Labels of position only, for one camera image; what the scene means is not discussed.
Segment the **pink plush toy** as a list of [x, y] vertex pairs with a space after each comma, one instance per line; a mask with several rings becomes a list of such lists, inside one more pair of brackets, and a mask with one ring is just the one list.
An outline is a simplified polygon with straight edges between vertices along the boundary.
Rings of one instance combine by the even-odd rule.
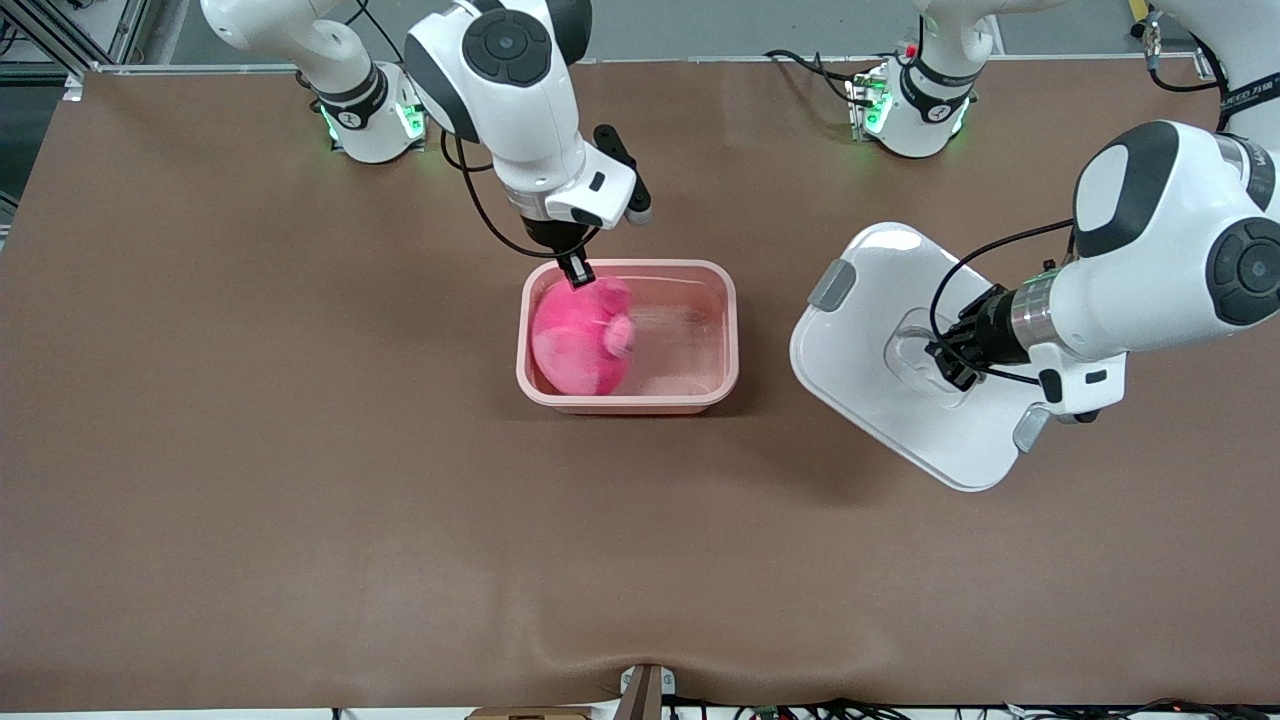
[[575, 288], [557, 281], [531, 324], [532, 359], [561, 395], [603, 396], [618, 389], [632, 365], [634, 293], [616, 277]]

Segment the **brown table mat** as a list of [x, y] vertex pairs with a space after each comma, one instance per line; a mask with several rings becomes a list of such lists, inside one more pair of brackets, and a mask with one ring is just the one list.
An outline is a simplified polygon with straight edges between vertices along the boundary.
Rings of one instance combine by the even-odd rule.
[[579, 703], [628, 665], [721, 703], [1280, 702], [1280, 323], [1132, 360], [993, 489], [796, 380], [861, 228], [955, 254], [1208, 94], [996, 60], [946, 152], [852, 143], [767, 63], [573, 69], [655, 196], [608, 258], [739, 288], [733, 392], [567, 416], [515, 374], [534, 261], [438, 152], [328, 150], [285, 74], [92, 76], [0, 252], [0, 711]]

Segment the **white lid with grey latches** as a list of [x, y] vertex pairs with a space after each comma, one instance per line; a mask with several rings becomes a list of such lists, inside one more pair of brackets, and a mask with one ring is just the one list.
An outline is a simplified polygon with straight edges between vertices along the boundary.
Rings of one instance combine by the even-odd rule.
[[809, 293], [790, 361], [801, 384], [937, 480], [998, 484], [1053, 421], [1039, 389], [986, 377], [951, 386], [927, 345], [989, 282], [896, 222], [858, 233]]

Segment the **white plastic container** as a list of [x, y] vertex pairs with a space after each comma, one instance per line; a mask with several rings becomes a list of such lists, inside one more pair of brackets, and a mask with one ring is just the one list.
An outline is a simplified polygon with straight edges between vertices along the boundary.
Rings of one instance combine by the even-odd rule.
[[559, 413], [604, 416], [677, 416], [726, 398], [739, 379], [737, 291], [719, 265], [696, 259], [602, 259], [598, 282], [616, 278], [634, 292], [636, 348], [632, 365], [608, 395], [557, 389], [532, 355], [532, 319], [564, 277], [554, 263], [525, 282], [515, 378], [527, 398]]

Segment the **aluminium frame profile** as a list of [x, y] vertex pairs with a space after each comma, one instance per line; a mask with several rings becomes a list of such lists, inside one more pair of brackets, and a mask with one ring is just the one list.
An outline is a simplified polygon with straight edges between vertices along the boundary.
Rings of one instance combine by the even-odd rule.
[[77, 76], [141, 59], [160, 0], [0, 0], [0, 79]]

